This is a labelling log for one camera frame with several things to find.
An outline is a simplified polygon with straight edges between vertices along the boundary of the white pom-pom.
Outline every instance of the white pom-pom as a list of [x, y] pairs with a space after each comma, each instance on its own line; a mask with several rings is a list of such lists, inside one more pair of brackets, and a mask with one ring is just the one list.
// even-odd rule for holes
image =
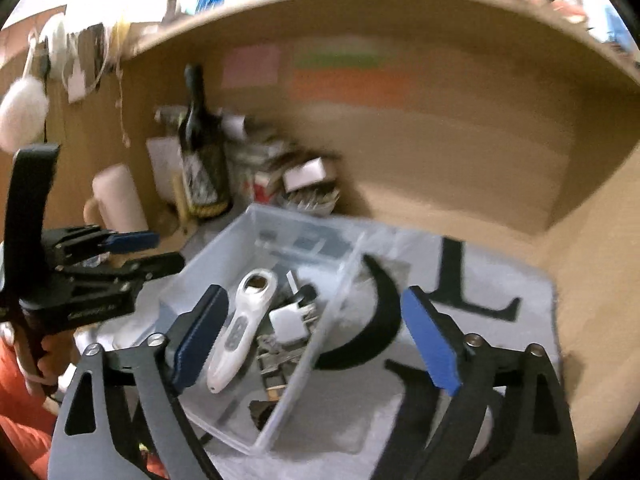
[[0, 103], [0, 148], [15, 153], [44, 130], [49, 99], [42, 81], [30, 75], [16, 80]]

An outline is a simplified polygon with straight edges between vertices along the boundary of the screw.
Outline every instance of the screw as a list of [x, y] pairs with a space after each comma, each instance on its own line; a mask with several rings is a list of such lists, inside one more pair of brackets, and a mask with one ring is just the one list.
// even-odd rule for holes
[[465, 343], [473, 348], [478, 348], [479, 346], [482, 346], [484, 339], [482, 339], [482, 336], [478, 334], [471, 333], [465, 335]]
[[91, 343], [84, 349], [84, 355], [96, 355], [100, 350], [102, 350], [100, 343]]
[[535, 355], [536, 357], [544, 357], [545, 355], [545, 349], [542, 345], [539, 345], [538, 343], [531, 343], [529, 345], [529, 352], [531, 352], [532, 355]]
[[149, 346], [160, 346], [162, 343], [164, 343], [164, 340], [164, 334], [156, 333], [146, 338], [146, 344], [148, 344]]

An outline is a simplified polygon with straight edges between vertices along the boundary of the paper roll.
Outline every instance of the paper roll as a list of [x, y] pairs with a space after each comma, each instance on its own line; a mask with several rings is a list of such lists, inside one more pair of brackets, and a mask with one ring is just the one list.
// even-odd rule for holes
[[136, 184], [125, 164], [98, 173], [93, 188], [107, 229], [119, 233], [148, 230]]

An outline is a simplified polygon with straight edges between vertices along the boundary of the clear plastic bin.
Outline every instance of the clear plastic bin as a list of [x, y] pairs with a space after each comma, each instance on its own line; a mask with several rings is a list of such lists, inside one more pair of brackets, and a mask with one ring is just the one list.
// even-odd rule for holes
[[255, 351], [219, 394], [212, 394], [207, 388], [209, 356], [196, 384], [180, 396], [193, 423], [245, 454], [259, 454], [271, 447], [302, 393], [346, 297], [358, 269], [358, 247], [363, 238], [364, 230], [357, 226], [338, 227], [331, 219], [252, 205], [162, 291], [156, 330], [166, 330], [178, 314], [191, 310], [212, 283], [226, 288], [231, 316], [240, 280], [257, 267], [273, 269], [278, 275], [278, 288], [288, 287], [286, 272], [293, 270], [301, 285], [313, 283], [318, 290], [318, 325], [263, 430], [256, 429], [249, 413], [251, 400], [267, 400]]

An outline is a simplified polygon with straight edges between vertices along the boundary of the bottle label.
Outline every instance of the bottle label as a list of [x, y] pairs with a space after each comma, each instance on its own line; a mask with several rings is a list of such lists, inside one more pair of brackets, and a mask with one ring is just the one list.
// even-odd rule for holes
[[211, 205], [218, 201], [218, 191], [197, 153], [188, 153], [183, 156], [182, 175], [190, 206]]

